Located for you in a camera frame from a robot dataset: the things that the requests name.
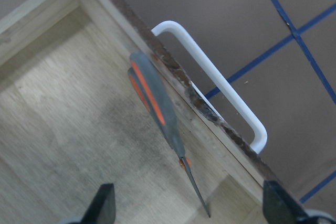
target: wood grain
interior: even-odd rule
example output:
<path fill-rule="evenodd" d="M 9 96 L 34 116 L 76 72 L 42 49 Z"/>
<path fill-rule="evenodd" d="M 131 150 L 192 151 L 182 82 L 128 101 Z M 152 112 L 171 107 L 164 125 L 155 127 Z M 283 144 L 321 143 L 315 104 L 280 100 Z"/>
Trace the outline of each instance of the wood grain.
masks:
<path fill-rule="evenodd" d="M 268 223 L 262 213 L 262 208 L 256 206 L 245 218 L 242 224 L 261 224 L 261 223 Z"/>
<path fill-rule="evenodd" d="M 201 204 L 128 81 L 127 50 L 114 43 L 76 9 L 1 66 L 4 223 L 81 215 L 107 182 L 116 186 L 116 223 L 195 218 Z M 225 163 L 184 122 L 179 129 L 201 193 L 209 200 L 230 181 L 234 189 L 222 204 L 237 209 L 240 217 L 230 218 L 239 223 L 259 204 L 240 182 L 228 180 Z"/>
<path fill-rule="evenodd" d="M 97 0 L 79 0 L 79 3 L 104 35 L 110 41 L 117 41 L 116 49 L 121 52 L 121 55 L 125 56 L 125 60 L 128 60 L 128 56 L 131 52 L 139 50 Z M 168 83 L 167 80 L 164 79 L 164 83 L 166 84 L 166 89 L 175 105 L 180 121 L 203 142 L 204 146 L 208 146 L 208 148 L 214 150 L 220 150 L 217 153 L 212 150 L 214 158 L 218 157 L 219 162 L 225 163 L 227 172 L 239 181 L 241 186 L 243 186 L 257 202 L 261 202 L 262 189 L 260 185 L 255 181 L 255 178 L 253 176 L 251 177 L 245 170 L 240 161 L 238 161 L 223 143 L 221 143 L 221 140 L 214 134 L 214 131 L 210 127 L 204 125 L 204 122 L 201 120 L 202 115 L 200 113 L 197 114 L 197 110 L 195 113 L 195 110 L 192 110 L 190 105 L 176 93 L 175 89 L 176 86 L 178 86 L 178 81 L 175 80 Z M 225 134 L 222 133 L 220 136 L 225 138 L 224 142 L 230 141 Z M 215 144 L 213 146 L 207 145 L 207 142 L 213 142 Z"/>
<path fill-rule="evenodd" d="M 78 7 L 77 0 L 27 0 L 0 20 L 0 65 Z"/>
<path fill-rule="evenodd" d="M 124 0 L 98 0 L 140 50 L 151 57 L 163 77 L 212 129 L 214 134 L 262 186 L 264 179 L 278 180 L 270 168 L 224 120 L 219 119 L 191 87 L 181 66 Z"/>

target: blue painter's tape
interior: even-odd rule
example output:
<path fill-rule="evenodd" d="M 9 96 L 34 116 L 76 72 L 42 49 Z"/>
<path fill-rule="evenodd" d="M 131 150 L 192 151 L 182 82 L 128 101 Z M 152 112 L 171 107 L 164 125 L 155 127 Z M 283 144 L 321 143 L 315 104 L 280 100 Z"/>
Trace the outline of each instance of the blue painter's tape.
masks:
<path fill-rule="evenodd" d="M 301 26 L 298 29 L 299 34 L 303 34 L 305 31 L 307 31 L 309 28 L 312 26 L 316 25 L 317 23 L 321 22 L 324 20 L 326 17 L 328 17 L 330 14 L 336 11 L 336 4 L 333 4 L 330 6 L 328 9 L 326 9 L 324 12 L 313 18 L 311 21 L 307 22 L 303 26 Z"/>
<path fill-rule="evenodd" d="M 315 61 L 313 55 L 309 51 L 307 45 L 303 41 L 303 39 L 300 36 L 299 32 L 297 31 L 296 27 L 294 26 L 294 24 L 292 23 L 292 21 L 289 19 L 288 15 L 286 14 L 286 12 L 283 9 L 283 7 L 280 5 L 279 1 L 278 0 L 271 0 L 271 1 L 274 4 L 274 6 L 277 9 L 277 11 L 280 14 L 280 16 L 286 22 L 287 26 L 289 27 L 290 31 L 292 32 L 292 34 L 293 34 L 293 36 L 294 36 L 294 38 L 296 40 L 296 42 L 301 47 L 304 55 L 306 56 L 306 58 L 308 59 L 308 61 L 311 64 L 312 68 L 314 69 L 315 73 L 317 74 L 317 76 L 321 80 L 321 82 L 324 85 L 324 88 L 327 90 L 329 96 L 331 97 L 331 99 L 333 100 L 333 102 L 336 104 L 336 93 L 335 93 L 335 91 L 330 86 L 330 83 L 328 82 L 328 80 L 326 79 L 326 77 L 323 74 L 322 70 L 320 69 L 319 65 Z"/>
<path fill-rule="evenodd" d="M 336 4 L 330 6 L 328 9 L 326 9 L 324 12 L 313 18 L 311 21 L 307 22 L 303 26 L 301 26 L 298 29 L 298 33 L 301 35 L 317 23 L 321 22 L 324 20 L 326 17 L 328 17 L 330 14 L 336 11 Z M 270 49 L 268 49 L 266 52 L 264 52 L 262 55 L 258 56 L 256 59 L 251 61 L 249 64 L 238 70 L 236 73 L 234 73 L 231 77 L 227 79 L 229 83 L 232 83 L 242 77 L 244 74 L 246 74 L 248 71 L 250 71 L 252 68 L 256 67 L 260 63 L 262 63 L 264 60 L 266 60 L 269 56 L 271 56 L 273 53 L 278 51 L 280 48 L 288 44 L 288 42 L 291 42 L 294 39 L 293 35 L 289 35 L 286 38 L 284 38 L 282 41 L 279 43 L 275 44 L 272 46 Z M 209 91 L 205 97 L 207 99 L 210 99 L 211 97 L 217 95 L 220 92 L 218 87 L 215 87 L 211 91 Z"/>
<path fill-rule="evenodd" d="M 336 170 L 330 174 L 327 178 L 322 180 L 316 187 L 311 189 L 306 195 L 304 195 L 301 199 L 300 202 L 303 204 L 305 203 L 308 199 L 310 199 L 313 195 L 315 195 L 319 190 L 321 190 L 323 187 L 325 187 L 330 181 L 332 181 L 334 178 L 336 178 Z"/>
<path fill-rule="evenodd" d="M 336 103 L 336 95 L 335 95 L 334 90 L 331 88 L 331 86 L 330 86 L 329 82 L 327 81 L 326 77 L 324 76 L 322 70 L 318 66 L 317 62 L 313 58 L 313 56 L 310 53 L 308 47 L 303 42 L 303 40 L 302 40 L 302 38 L 300 36 L 302 33 L 304 33 L 305 31 L 307 31 L 308 29 L 310 29 L 312 26 L 314 26 L 317 23 L 321 22 L 323 19 L 325 19 L 330 14 L 332 14 L 333 12 L 335 12 L 336 11 L 336 4 L 330 6 L 324 12 L 322 12 L 321 14 L 319 14 L 318 16 L 316 16 L 315 18 L 313 18 L 311 21 L 309 21 L 306 24 L 304 24 L 298 30 L 296 30 L 295 26 L 293 25 L 293 23 L 291 22 L 291 20 L 287 16 L 287 14 L 285 13 L 285 11 L 282 8 L 282 6 L 280 5 L 279 1 L 278 0 L 271 0 L 271 1 L 274 4 L 274 6 L 276 7 L 277 11 L 279 12 L 281 18 L 289 26 L 289 28 L 290 28 L 290 30 L 292 32 L 292 35 L 287 36 L 282 41 L 280 41 L 279 43 L 275 44 L 273 47 L 271 47 L 266 52 L 264 52 L 262 55 L 260 55 L 259 57 L 257 57 L 253 61 L 251 61 L 249 64 L 247 64 L 246 66 L 244 66 L 243 68 L 241 68 L 240 70 L 238 70 L 231 77 L 229 77 L 227 79 L 227 81 L 229 83 L 232 83 L 232 82 L 236 81 L 237 79 L 239 79 L 240 77 L 242 77 L 244 74 L 246 74 L 247 72 L 249 72 L 252 68 L 254 68 L 255 66 L 259 65 L 261 62 L 263 62 L 264 60 L 266 60 L 273 53 L 275 53 L 276 51 L 278 51 L 280 48 L 282 48 L 283 46 L 285 46 L 286 44 L 288 44 L 289 42 L 291 42 L 293 39 L 295 39 L 297 41 L 297 43 L 299 44 L 299 46 L 301 47 L 301 49 L 304 52 L 304 54 L 306 55 L 306 57 L 309 60 L 310 64 L 312 65 L 314 71 L 316 72 L 316 74 L 320 78 L 322 84 L 324 85 L 324 87 L 327 90 L 328 94 L 330 95 L 331 99 L 333 100 L 334 103 Z M 205 95 L 205 97 L 207 99 L 210 99 L 211 97 L 217 95 L 219 92 L 220 92 L 219 88 L 215 87 L 214 89 L 212 89 L 211 91 L 209 91 Z"/>
<path fill-rule="evenodd" d="M 210 99 L 211 97 L 217 95 L 220 92 L 218 87 L 215 87 L 213 89 L 211 89 L 209 92 L 207 92 L 204 96 L 206 99 Z"/>
<path fill-rule="evenodd" d="M 254 68 L 255 66 L 259 65 L 261 62 L 263 62 L 268 57 L 270 57 L 272 54 L 274 54 L 276 51 L 278 51 L 281 47 L 283 47 L 283 46 L 287 45 L 288 43 L 290 43 L 293 39 L 294 39 L 293 35 L 287 36 L 286 38 L 284 38 L 283 40 L 281 40 L 279 43 L 275 44 L 270 49 L 268 49 L 266 52 L 264 52 L 262 55 L 260 55 L 259 57 L 257 57 L 253 61 L 251 61 L 249 64 L 247 64 L 246 66 L 244 66 L 243 68 L 241 68 L 235 74 L 233 74 L 232 76 L 230 76 L 227 79 L 227 81 L 229 83 L 232 83 L 235 80 L 239 79 L 244 74 L 246 74 L 248 71 L 250 71 L 252 68 Z M 211 90 L 210 92 L 208 92 L 205 95 L 205 97 L 207 99 L 210 99 L 214 95 L 217 95 L 219 92 L 220 92 L 219 88 L 215 87 L 213 90 Z"/>

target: plywood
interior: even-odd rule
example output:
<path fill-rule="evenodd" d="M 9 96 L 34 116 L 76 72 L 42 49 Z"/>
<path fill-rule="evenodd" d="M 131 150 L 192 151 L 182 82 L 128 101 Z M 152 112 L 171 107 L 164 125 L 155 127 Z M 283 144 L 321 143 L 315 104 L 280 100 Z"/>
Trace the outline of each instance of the plywood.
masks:
<path fill-rule="evenodd" d="M 202 217 L 174 152 L 129 84 L 127 54 L 76 9 L 1 66 L 4 223 L 56 223 L 83 214 L 106 182 L 116 186 L 116 223 Z M 211 200 L 217 190 L 230 188 L 223 187 L 229 181 L 234 190 L 225 191 L 222 204 L 236 209 L 228 218 L 239 223 L 259 203 L 228 176 L 224 159 L 204 148 L 188 123 L 179 125 L 201 193 Z M 220 152 L 215 138 L 207 140 Z"/>
<path fill-rule="evenodd" d="M 181 66 L 124 0 L 98 0 L 98 2 L 120 25 L 136 46 L 150 56 L 152 63 L 157 67 L 162 76 L 183 97 L 185 102 L 193 108 L 204 124 L 211 129 L 218 139 L 239 160 L 246 171 L 258 181 L 260 186 L 262 186 L 264 179 L 277 180 L 274 173 L 239 134 L 224 120 L 221 120 L 196 94 L 191 86 L 189 77 Z"/>
<path fill-rule="evenodd" d="M 78 7 L 77 0 L 27 0 L 0 20 L 0 65 Z"/>

